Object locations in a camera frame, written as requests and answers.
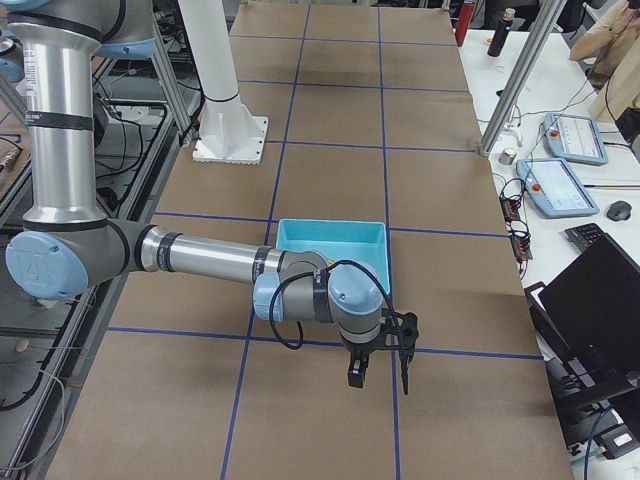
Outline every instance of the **small metal part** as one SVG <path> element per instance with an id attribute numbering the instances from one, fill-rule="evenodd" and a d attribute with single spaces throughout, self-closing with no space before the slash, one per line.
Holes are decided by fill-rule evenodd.
<path id="1" fill-rule="evenodd" d="M 20 156 L 21 153 L 22 153 L 22 150 L 15 147 L 8 150 L 2 156 L 2 159 L 0 159 L 0 172 L 2 172 L 5 169 L 10 169 L 11 166 L 15 163 L 15 161 L 18 160 L 18 157 Z"/>
<path id="2" fill-rule="evenodd" d="M 20 340 L 18 340 L 16 342 L 16 352 L 18 353 L 24 353 L 27 351 L 27 349 L 29 348 L 29 345 L 31 344 L 31 342 L 29 342 L 28 339 L 26 338 L 21 338 Z"/>
<path id="3" fill-rule="evenodd" d="M 512 165 L 517 155 L 518 152 L 516 152 L 515 148 L 505 148 L 500 154 L 498 161 L 503 165 Z"/>

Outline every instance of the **blue joint cap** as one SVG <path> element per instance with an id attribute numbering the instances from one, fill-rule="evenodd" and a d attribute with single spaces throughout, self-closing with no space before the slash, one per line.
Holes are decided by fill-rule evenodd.
<path id="1" fill-rule="evenodd" d="M 44 7 L 51 0 L 0 0 L 0 5 L 7 7 L 10 12 L 35 10 Z"/>
<path id="2" fill-rule="evenodd" d="M 11 83 L 18 83 L 24 78 L 24 68 L 8 60 L 0 59 L 0 73 Z"/>
<path id="3" fill-rule="evenodd" d="M 376 271 L 362 264 L 376 278 Z M 350 315 L 370 315 L 382 306 L 382 294 L 376 284 L 352 265 L 338 265 L 329 276 L 329 296 L 341 310 Z"/>
<path id="4" fill-rule="evenodd" d="M 63 300 L 89 286 L 87 270 L 62 241 L 41 232 L 22 232 L 7 246 L 9 273 L 29 295 Z"/>
<path id="5" fill-rule="evenodd" d="M 155 48 L 156 41 L 154 38 L 140 40 L 139 42 L 105 43 L 96 55 L 118 60 L 147 60 L 151 58 Z"/>
<path id="6" fill-rule="evenodd" d="M 256 279 L 253 286 L 253 309 L 262 320 L 269 320 L 269 306 L 273 294 L 280 285 L 280 275 L 276 272 L 263 273 Z M 273 319 L 276 322 L 284 320 L 284 307 L 282 305 L 282 293 L 278 294 L 273 307 Z"/>

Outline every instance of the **computer mouse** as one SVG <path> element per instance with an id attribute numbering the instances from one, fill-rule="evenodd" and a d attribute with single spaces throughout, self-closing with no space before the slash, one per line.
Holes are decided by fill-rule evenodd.
<path id="1" fill-rule="evenodd" d="M 629 220 L 631 216 L 631 205 L 623 200 L 618 200 L 617 202 L 613 202 L 607 210 L 607 218 L 610 218 L 614 222 L 619 222 L 620 220 Z"/>

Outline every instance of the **white table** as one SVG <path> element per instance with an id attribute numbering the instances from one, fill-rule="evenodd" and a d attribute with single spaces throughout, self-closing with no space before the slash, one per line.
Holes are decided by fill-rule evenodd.
<path id="1" fill-rule="evenodd" d="M 497 90 L 505 87 L 509 75 L 520 54 L 528 33 L 512 32 L 507 38 L 506 45 L 498 58 L 487 55 L 486 40 L 493 32 L 470 30 L 467 33 L 464 46 L 460 49 L 462 63 L 473 95 L 473 103 L 484 131 L 487 122 L 498 102 Z M 518 99 L 518 106 L 524 115 L 521 130 L 524 133 L 524 144 L 518 148 L 513 136 L 503 134 L 493 148 L 489 161 L 495 173 L 507 180 L 515 177 L 515 166 L 504 166 L 497 159 L 505 147 L 518 150 L 518 159 L 526 158 L 539 139 L 540 124 L 545 113 L 527 115 L 528 112 L 561 111 L 569 101 L 578 105 L 567 108 L 567 113 L 588 115 L 588 108 L 595 93 L 585 83 L 585 75 L 577 63 L 569 60 L 569 48 L 559 34 L 552 34 L 547 41 L 538 61 L 531 72 L 525 88 Z M 600 124 L 603 132 L 616 131 L 613 124 Z M 621 143 L 623 139 L 619 133 L 604 134 L 605 141 Z M 640 184 L 640 164 L 635 156 L 622 147 L 607 147 L 609 163 L 601 167 L 572 163 L 571 167 L 585 184 Z M 534 158 L 551 156 L 545 149 L 544 141 L 533 150 Z M 502 181 L 496 181 L 498 190 Z M 533 203 L 525 196 L 526 220 L 532 233 L 531 251 L 533 260 L 529 262 L 527 274 L 523 279 L 523 286 L 536 282 L 545 283 L 553 280 L 579 254 L 570 244 L 563 230 L 565 228 L 595 222 L 640 263 L 640 191 L 638 190 L 600 190 L 590 189 L 600 213 L 591 217 L 567 218 L 550 220 L 542 217 Z M 633 207 L 631 218 L 627 221 L 613 222 L 605 213 L 611 203 L 625 200 Z M 602 455 L 593 457 L 589 462 L 590 480 L 631 480 L 640 479 L 640 452 L 628 454 L 618 460 L 605 460 Z M 576 479 L 582 479 L 581 462 L 574 466 Z"/>

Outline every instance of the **black strap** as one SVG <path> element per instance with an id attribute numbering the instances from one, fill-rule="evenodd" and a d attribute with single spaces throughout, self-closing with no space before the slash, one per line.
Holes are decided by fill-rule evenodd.
<path id="1" fill-rule="evenodd" d="M 113 24 L 111 30 L 104 34 L 102 39 L 102 43 L 108 42 L 113 37 L 115 37 L 122 25 L 124 24 L 124 19 L 127 16 L 127 0 L 120 0 L 120 8 L 118 9 L 118 18 L 116 18 L 116 23 Z"/>
<path id="2" fill-rule="evenodd" d="M 93 132 L 93 118 L 66 113 L 38 112 L 27 110 L 27 127 L 60 128 Z"/>
<path id="3" fill-rule="evenodd" d="M 7 48 L 4 52 L 0 52 L 0 57 L 9 55 L 11 52 L 13 52 L 16 49 L 16 47 L 17 47 L 16 42 L 13 42 L 13 44 L 11 44 L 11 46 Z"/>
<path id="4" fill-rule="evenodd" d="M 95 28 L 83 25 L 82 23 L 73 22 L 64 18 L 43 15 L 42 13 L 20 12 L 9 13 L 7 15 L 7 23 L 30 23 L 32 25 L 42 25 L 44 27 L 54 27 L 61 30 L 69 30 L 70 32 L 79 33 L 85 37 L 92 38 L 98 42 L 102 41 L 102 33 Z"/>
<path id="5" fill-rule="evenodd" d="M 233 96 L 233 97 L 229 97 L 225 100 L 214 100 L 213 98 L 209 98 L 207 97 L 207 95 L 205 93 L 203 93 L 204 98 L 206 98 L 207 100 L 209 100 L 210 102 L 215 102 L 215 103 L 226 103 L 226 102 L 230 102 L 231 100 L 233 100 L 234 98 L 236 98 L 238 95 L 240 95 L 240 91 L 238 90 L 238 92 Z"/>
<path id="6" fill-rule="evenodd" d="M 84 232 L 87 230 L 97 230 L 107 226 L 107 219 L 96 220 L 94 222 L 76 223 L 40 223 L 24 220 L 22 222 L 26 230 L 34 232 Z"/>
<path id="7" fill-rule="evenodd" d="M 173 242 L 176 241 L 176 238 L 178 238 L 180 235 L 182 235 L 181 233 L 168 233 L 164 236 L 164 238 L 162 240 L 160 240 L 160 245 L 158 246 L 158 253 L 157 253 L 157 261 L 158 261 L 158 268 L 160 268 L 160 270 L 164 270 L 165 272 L 175 272 L 175 270 L 171 267 L 171 246 L 173 245 Z"/>
<path id="8" fill-rule="evenodd" d="M 122 263 L 122 268 L 120 269 L 120 273 L 118 273 L 118 275 L 121 275 L 122 272 L 124 272 L 129 266 L 129 260 L 131 259 L 131 249 L 129 248 L 129 241 L 127 240 L 127 236 L 124 234 L 122 229 L 119 226 L 117 226 L 115 223 L 107 220 L 107 225 L 109 225 L 109 227 L 111 227 L 113 231 L 118 234 L 118 236 L 120 237 L 120 240 L 122 241 L 122 245 L 124 247 L 124 262 Z"/>
<path id="9" fill-rule="evenodd" d="M 264 273 L 265 263 L 267 262 L 267 255 L 272 250 L 271 247 L 259 247 L 256 252 L 256 256 L 253 259 L 253 271 L 251 276 L 253 277 L 253 283 L 256 283 L 256 279 Z"/>
<path id="10" fill-rule="evenodd" d="M 136 262 L 136 266 L 140 269 L 141 272 L 144 272 L 144 265 L 142 265 L 142 245 L 144 243 L 144 239 L 147 238 L 147 234 L 156 227 L 156 225 L 147 225 L 142 229 L 140 235 L 138 235 L 138 240 L 136 240 L 136 246 L 133 249 L 133 259 Z"/>
<path id="11" fill-rule="evenodd" d="M 313 274 L 313 312 L 316 322 L 333 323 L 329 308 L 329 272 L 316 270 Z"/>

